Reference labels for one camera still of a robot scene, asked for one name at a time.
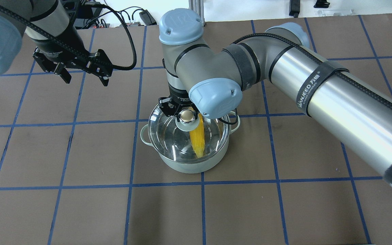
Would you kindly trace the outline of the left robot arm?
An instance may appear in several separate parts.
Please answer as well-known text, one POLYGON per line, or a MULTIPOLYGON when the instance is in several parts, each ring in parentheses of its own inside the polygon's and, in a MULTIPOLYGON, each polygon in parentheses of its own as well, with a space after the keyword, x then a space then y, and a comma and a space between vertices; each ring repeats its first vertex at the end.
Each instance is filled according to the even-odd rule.
POLYGON ((69 69, 93 74, 104 86, 111 65, 97 65, 89 58, 110 62, 99 49, 90 53, 60 0, 0 0, 0 75, 6 73, 21 50, 23 36, 36 45, 33 58, 43 72, 71 81, 69 69))

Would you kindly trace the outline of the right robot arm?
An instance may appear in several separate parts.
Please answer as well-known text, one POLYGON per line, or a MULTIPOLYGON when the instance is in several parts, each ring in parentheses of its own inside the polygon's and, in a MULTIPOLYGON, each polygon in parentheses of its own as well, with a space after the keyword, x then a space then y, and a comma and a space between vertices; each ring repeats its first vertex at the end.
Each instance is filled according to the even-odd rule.
POLYGON ((169 83, 203 116, 227 115, 244 90, 267 79, 392 186, 392 99, 312 51, 300 25, 246 35, 216 54, 200 16, 179 8, 162 16, 159 40, 169 83))

